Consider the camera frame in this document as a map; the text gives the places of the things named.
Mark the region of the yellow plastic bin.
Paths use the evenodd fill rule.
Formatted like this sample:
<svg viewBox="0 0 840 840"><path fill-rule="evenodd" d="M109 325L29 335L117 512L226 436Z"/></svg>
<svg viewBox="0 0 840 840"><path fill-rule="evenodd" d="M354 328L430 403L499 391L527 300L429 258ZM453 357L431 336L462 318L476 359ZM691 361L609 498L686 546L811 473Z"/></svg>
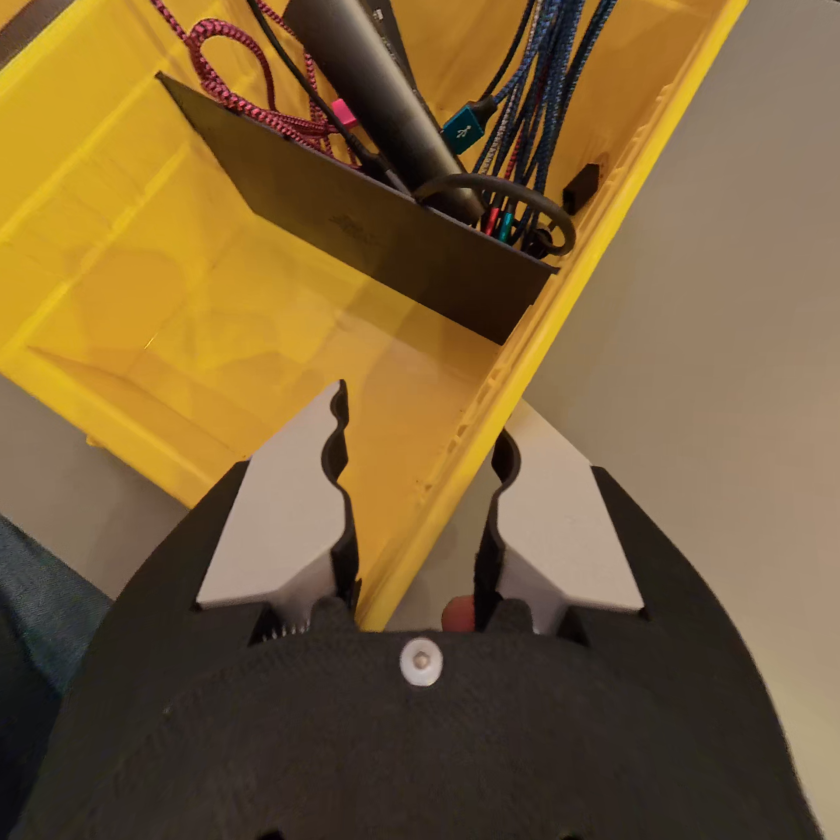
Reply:
<svg viewBox="0 0 840 840"><path fill-rule="evenodd" d="M188 506L345 380L383 629L745 6L617 3L547 194L605 175L497 344L256 215L156 77L202 93L152 4L73 2L2 69L2 373Z"/></svg>

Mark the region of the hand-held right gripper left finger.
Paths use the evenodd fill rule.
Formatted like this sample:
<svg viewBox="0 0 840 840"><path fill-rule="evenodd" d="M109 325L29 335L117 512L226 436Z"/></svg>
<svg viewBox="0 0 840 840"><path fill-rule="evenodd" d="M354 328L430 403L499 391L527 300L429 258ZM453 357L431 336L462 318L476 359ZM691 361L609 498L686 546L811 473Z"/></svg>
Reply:
<svg viewBox="0 0 840 840"><path fill-rule="evenodd" d="M323 597L354 613L360 553L349 492L344 380L328 385L248 459L197 593L202 608L268 604L308 621Z"/></svg>

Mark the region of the black bin divider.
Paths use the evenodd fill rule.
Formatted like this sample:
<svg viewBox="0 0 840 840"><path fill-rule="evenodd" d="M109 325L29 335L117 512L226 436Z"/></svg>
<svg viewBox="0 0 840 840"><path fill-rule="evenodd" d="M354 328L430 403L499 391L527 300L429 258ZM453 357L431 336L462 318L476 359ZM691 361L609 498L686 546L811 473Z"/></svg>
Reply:
<svg viewBox="0 0 840 840"><path fill-rule="evenodd" d="M156 77L256 215L487 340L503 344L555 272Z"/></svg>

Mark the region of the black usb hub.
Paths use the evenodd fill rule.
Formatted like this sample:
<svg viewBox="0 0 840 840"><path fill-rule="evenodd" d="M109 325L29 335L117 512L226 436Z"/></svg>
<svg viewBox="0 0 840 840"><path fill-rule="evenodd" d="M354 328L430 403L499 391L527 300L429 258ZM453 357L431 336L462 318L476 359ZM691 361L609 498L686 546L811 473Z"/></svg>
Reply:
<svg viewBox="0 0 840 840"><path fill-rule="evenodd" d="M377 29L389 55L399 67L413 93L421 102L425 102L424 97L418 89L411 63L407 57L402 33L396 21L392 3L390 1L368 1L366 3L370 9L374 27Z"/></svg>

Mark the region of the grey usb hub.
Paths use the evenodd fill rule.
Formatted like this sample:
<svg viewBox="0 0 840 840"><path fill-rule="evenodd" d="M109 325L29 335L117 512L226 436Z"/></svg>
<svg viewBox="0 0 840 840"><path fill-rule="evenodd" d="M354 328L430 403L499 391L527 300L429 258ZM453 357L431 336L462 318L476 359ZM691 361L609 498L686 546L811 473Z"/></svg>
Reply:
<svg viewBox="0 0 840 840"><path fill-rule="evenodd" d="M283 18L410 192L463 172L365 2L292 1Z"/></svg>

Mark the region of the person's jeans leg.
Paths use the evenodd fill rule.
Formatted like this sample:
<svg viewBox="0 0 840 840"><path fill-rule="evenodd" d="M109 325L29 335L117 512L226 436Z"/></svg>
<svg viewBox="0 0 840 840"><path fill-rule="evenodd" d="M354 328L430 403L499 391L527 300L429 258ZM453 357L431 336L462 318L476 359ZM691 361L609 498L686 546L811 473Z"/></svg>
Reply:
<svg viewBox="0 0 840 840"><path fill-rule="evenodd" d="M63 697L110 599L17 526L1 519L2 732Z"/></svg>

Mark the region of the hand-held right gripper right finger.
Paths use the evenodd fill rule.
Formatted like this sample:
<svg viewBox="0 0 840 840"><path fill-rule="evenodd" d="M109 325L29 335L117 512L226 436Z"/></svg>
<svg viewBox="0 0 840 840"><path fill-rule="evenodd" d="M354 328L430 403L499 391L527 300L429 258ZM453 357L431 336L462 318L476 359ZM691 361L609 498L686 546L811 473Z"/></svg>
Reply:
<svg viewBox="0 0 840 840"><path fill-rule="evenodd" d="M525 602L536 634L572 607L637 616L644 600L592 463L521 401L491 455L490 499L474 572L476 630L501 601Z"/></svg>

